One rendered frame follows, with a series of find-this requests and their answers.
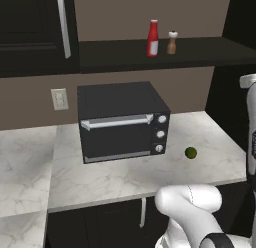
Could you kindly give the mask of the green lime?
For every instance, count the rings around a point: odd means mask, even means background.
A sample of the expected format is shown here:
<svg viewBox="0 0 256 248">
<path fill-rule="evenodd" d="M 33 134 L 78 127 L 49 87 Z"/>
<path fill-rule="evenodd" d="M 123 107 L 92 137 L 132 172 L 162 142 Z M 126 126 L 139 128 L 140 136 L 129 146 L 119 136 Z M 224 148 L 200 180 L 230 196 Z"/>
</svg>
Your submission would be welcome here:
<svg viewBox="0 0 256 248">
<path fill-rule="evenodd" d="M 197 150 L 194 147 L 188 147 L 185 150 L 185 156 L 189 159 L 194 159 L 197 156 Z"/>
</svg>

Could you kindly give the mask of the black upper cabinet door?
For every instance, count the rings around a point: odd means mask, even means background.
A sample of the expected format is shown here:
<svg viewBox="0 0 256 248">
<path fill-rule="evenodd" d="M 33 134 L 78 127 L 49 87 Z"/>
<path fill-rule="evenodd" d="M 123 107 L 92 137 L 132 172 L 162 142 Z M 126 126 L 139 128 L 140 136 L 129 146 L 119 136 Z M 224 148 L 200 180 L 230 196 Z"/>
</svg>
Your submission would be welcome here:
<svg viewBox="0 0 256 248">
<path fill-rule="evenodd" d="M 0 0 L 0 78 L 80 70 L 74 0 L 64 0 L 71 57 L 64 55 L 57 0 Z"/>
</svg>

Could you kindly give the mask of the black open cabinet shelf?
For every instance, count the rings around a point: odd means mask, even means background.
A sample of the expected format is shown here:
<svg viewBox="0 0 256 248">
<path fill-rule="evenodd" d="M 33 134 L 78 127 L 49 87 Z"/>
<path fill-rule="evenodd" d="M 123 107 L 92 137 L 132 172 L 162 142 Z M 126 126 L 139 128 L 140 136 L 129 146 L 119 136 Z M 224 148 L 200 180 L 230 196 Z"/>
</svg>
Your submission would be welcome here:
<svg viewBox="0 0 256 248">
<path fill-rule="evenodd" d="M 146 41 L 80 42 L 80 71 L 107 73 L 173 68 L 256 64 L 256 50 L 222 37 L 178 38 L 176 53 L 167 53 L 167 39 L 159 41 L 158 55 L 146 55 Z"/>
</svg>

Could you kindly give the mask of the black toaster oven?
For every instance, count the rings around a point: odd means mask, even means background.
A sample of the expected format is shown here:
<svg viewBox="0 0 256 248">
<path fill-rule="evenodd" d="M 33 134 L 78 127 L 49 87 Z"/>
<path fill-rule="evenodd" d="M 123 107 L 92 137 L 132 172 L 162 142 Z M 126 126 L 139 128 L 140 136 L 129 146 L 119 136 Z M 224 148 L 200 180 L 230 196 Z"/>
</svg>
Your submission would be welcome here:
<svg viewBox="0 0 256 248">
<path fill-rule="evenodd" d="M 163 154 L 166 150 L 170 109 L 148 82 L 86 85 L 77 88 L 78 123 L 86 164 Z M 87 129 L 82 120 L 152 114 L 150 124 Z M 167 121 L 159 123 L 165 115 Z M 163 138 L 157 137 L 164 131 Z M 161 152 L 155 151 L 162 145 Z"/>
</svg>

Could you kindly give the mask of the white wall outlet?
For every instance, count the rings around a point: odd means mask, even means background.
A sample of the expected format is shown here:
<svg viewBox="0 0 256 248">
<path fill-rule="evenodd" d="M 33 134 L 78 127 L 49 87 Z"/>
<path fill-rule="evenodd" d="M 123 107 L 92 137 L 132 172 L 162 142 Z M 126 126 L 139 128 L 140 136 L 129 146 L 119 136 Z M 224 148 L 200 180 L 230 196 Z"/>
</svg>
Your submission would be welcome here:
<svg viewBox="0 0 256 248">
<path fill-rule="evenodd" d="M 69 108 L 67 92 L 65 88 L 52 89 L 51 95 L 52 95 L 53 107 L 55 110 L 67 110 Z"/>
</svg>

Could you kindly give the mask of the red ketchup bottle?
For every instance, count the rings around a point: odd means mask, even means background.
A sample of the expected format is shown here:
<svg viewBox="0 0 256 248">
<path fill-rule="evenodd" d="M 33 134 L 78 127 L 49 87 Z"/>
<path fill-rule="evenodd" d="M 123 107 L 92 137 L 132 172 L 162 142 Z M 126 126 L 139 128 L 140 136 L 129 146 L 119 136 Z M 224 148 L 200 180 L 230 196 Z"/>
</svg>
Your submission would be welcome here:
<svg viewBox="0 0 256 248">
<path fill-rule="evenodd" d="M 146 55 L 155 57 L 158 54 L 158 21 L 151 20 L 148 32 Z"/>
</svg>

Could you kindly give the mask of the black cabinet door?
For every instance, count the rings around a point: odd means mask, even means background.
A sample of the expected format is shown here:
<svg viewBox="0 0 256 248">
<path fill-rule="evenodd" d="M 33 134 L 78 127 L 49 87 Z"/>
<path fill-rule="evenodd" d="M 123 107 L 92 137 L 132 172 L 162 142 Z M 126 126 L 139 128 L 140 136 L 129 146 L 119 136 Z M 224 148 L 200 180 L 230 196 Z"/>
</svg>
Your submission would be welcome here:
<svg viewBox="0 0 256 248">
<path fill-rule="evenodd" d="M 64 55 L 57 0 L 0 0 L 0 78 L 80 70 L 74 0 L 64 0 L 71 57 Z"/>
<path fill-rule="evenodd" d="M 45 248 L 154 248 L 168 217 L 146 199 L 145 224 L 140 226 L 142 200 L 68 210 L 48 215 Z"/>
</svg>

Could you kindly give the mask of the black tall side cabinet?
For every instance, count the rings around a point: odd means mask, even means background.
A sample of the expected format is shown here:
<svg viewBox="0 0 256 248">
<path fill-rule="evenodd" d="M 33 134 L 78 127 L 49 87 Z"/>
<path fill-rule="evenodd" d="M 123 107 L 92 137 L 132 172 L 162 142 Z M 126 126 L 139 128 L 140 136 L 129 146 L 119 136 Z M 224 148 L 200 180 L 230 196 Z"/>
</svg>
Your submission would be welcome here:
<svg viewBox="0 0 256 248">
<path fill-rule="evenodd" d="M 227 48 L 223 62 L 214 68 L 205 111 L 246 151 L 247 90 L 239 79 L 256 74 L 256 0 L 230 0 L 222 39 Z"/>
</svg>

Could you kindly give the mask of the brown pepper shaker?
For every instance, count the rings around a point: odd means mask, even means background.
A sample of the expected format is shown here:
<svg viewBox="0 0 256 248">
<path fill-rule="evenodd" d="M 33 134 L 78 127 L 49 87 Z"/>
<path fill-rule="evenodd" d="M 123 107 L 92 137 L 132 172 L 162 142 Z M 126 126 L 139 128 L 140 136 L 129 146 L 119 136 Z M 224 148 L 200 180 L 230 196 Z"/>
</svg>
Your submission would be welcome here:
<svg viewBox="0 0 256 248">
<path fill-rule="evenodd" d="M 173 55 L 176 53 L 176 39 L 178 37 L 177 31 L 171 31 L 169 33 L 169 43 L 167 46 L 167 53 Z"/>
</svg>

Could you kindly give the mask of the black lower cabinet door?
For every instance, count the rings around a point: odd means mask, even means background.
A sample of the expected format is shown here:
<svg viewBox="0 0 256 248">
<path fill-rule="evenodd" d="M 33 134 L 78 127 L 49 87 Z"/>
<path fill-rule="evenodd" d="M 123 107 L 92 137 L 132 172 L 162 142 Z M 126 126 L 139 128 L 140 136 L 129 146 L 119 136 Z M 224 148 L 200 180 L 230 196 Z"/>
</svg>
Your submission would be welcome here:
<svg viewBox="0 0 256 248">
<path fill-rule="evenodd" d="M 142 200 L 68 210 L 48 215 L 45 248 L 154 248 L 168 217 L 146 199 L 145 224 L 140 226 Z"/>
</svg>

